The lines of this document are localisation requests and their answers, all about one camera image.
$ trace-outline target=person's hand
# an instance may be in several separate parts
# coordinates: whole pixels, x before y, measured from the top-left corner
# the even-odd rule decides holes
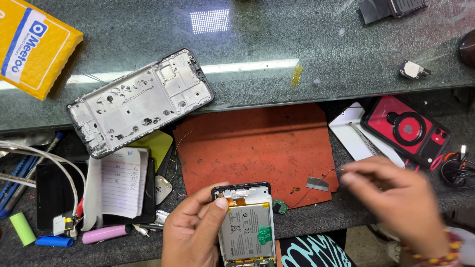
[[[163,228],[163,267],[215,267],[219,258],[216,236],[228,211],[225,198],[211,201],[210,185],[183,200],[165,220]]]
[[[427,178],[370,157],[341,168],[341,181],[371,212],[424,257],[443,257],[448,238]]]

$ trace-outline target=circuit board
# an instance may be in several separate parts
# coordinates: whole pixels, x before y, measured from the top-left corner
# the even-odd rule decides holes
[[[249,259],[228,261],[226,267],[274,267],[274,259]]]
[[[287,206],[287,204],[285,204],[282,200],[280,200],[280,199],[273,199],[272,200],[272,210],[274,212],[284,214],[284,213],[287,212],[288,209],[289,209],[289,206]]]

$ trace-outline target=phone battery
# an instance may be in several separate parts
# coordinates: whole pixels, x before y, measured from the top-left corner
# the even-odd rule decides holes
[[[272,228],[267,203],[230,207],[220,232],[226,260],[272,256]],[[259,235],[266,229],[271,238],[261,245]]]

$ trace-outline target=wristband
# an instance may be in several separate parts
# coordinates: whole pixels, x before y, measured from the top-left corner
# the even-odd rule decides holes
[[[431,267],[431,266],[455,266],[460,262],[459,251],[462,246],[462,240],[456,235],[450,232],[449,229],[444,229],[449,239],[449,252],[447,255],[440,258],[427,258],[420,254],[415,254],[408,247],[403,247],[412,257],[418,262],[417,266]]]

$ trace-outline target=orange repair mat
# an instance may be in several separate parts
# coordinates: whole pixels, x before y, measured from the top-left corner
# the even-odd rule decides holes
[[[267,181],[272,197],[292,206],[310,190],[307,177],[335,168],[325,113],[315,103],[188,116],[173,131],[175,141],[187,133],[178,154],[188,195],[221,181]],[[334,171],[324,181],[337,190]],[[300,190],[291,194],[294,187]],[[293,208],[330,199],[312,189]]]

